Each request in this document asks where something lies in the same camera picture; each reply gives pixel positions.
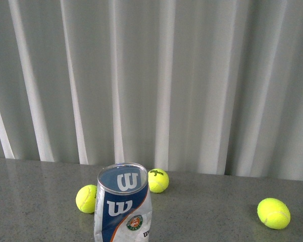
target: blue label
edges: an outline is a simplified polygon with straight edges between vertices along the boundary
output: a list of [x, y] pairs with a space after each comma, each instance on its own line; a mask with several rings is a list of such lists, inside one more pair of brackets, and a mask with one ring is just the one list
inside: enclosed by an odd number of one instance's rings
[[102, 220], [103, 241], [111, 241], [114, 233], [124, 219], [144, 202], [148, 186], [131, 195], [114, 195], [105, 192]]
[[120, 166], [106, 170], [100, 182], [116, 192], [132, 192], [141, 188], [141, 174], [138, 167]]

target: curtain fold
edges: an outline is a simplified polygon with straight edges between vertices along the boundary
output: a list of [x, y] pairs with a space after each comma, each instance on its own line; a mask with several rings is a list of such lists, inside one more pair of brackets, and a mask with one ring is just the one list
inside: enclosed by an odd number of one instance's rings
[[0, 1], [0, 157], [303, 180], [303, 0]]

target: yellow tennis ball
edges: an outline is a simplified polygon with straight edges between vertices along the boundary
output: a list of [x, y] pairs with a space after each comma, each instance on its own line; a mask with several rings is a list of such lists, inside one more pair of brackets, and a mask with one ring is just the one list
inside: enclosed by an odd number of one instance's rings
[[76, 206], [83, 213], [93, 213], [95, 210], [96, 186], [87, 185], [82, 187], [75, 198]]
[[287, 206], [275, 198], [263, 199], [258, 204], [257, 213], [261, 222], [273, 229], [283, 229], [291, 220]]
[[153, 193], [163, 192], [170, 183], [170, 179], [162, 169], [153, 169], [148, 172], [149, 189]]

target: gray countertop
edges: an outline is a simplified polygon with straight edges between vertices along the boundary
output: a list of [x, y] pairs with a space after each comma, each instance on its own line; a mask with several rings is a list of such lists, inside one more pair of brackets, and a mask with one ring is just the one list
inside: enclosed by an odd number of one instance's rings
[[[0, 241], [94, 241], [93, 214], [75, 204], [102, 167], [0, 159]], [[303, 241], [303, 181], [168, 172], [170, 185], [151, 194], [149, 241]], [[291, 212], [283, 230], [257, 217], [264, 198]]]

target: clear plastic tennis ball can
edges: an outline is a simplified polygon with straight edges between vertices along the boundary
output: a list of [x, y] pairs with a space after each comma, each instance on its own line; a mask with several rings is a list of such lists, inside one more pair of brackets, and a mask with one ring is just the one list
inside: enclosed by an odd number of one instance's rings
[[114, 164], [98, 174], [95, 242], [148, 242], [152, 212], [148, 174], [142, 165]]

